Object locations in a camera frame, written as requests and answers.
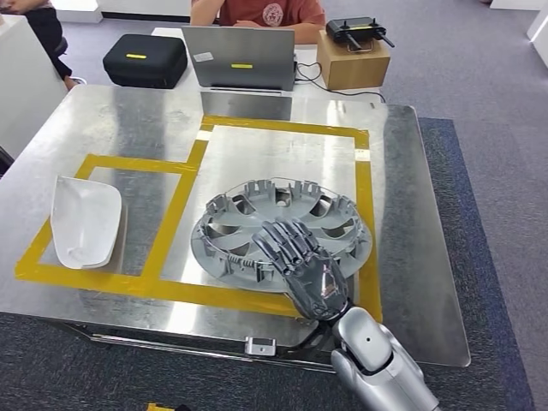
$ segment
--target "white wall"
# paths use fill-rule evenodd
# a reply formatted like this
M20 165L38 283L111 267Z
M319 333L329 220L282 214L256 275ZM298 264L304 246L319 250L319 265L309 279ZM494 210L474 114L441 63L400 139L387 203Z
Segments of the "white wall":
M102 11L138 15L190 15L190 0L97 0Z
M537 49L542 61L548 67L548 3L531 24L528 36Z
M101 12L189 16L191 0L52 0L60 21L97 23Z
M60 21L98 23L103 15L96 0L51 0Z

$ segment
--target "metal bracket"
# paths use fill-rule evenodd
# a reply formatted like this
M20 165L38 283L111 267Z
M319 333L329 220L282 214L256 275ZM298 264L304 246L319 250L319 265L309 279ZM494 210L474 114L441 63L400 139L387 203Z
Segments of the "metal bracket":
M245 338L245 353L260 357L276 356L276 340L270 338Z

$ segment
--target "laptop lid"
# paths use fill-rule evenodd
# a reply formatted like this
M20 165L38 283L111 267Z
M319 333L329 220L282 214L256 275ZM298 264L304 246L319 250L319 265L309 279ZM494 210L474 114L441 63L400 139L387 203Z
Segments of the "laptop lid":
M293 30L214 26L182 30L201 86L293 90Z

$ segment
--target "shirt logo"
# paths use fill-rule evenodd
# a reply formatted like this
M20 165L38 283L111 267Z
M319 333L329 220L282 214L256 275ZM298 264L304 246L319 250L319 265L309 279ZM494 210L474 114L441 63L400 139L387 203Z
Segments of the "shirt logo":
M284 10L278 3L270 3L263 11L263 20L270 27L279 27L284 18Z

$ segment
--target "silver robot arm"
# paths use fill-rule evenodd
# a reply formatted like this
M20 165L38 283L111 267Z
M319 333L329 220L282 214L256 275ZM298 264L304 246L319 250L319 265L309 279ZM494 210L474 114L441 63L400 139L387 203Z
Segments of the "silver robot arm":
M345 386L371 411L441 411L402 344L368 311L353 306L339 265L306 225L277 218L263 228L280 251L260 235L254 241L285 278L295 307L332 326L341 348L331 360Z
M441 411L423 372L389 329L361 307L339 319L341 349L331 355L337 375L372 411Z

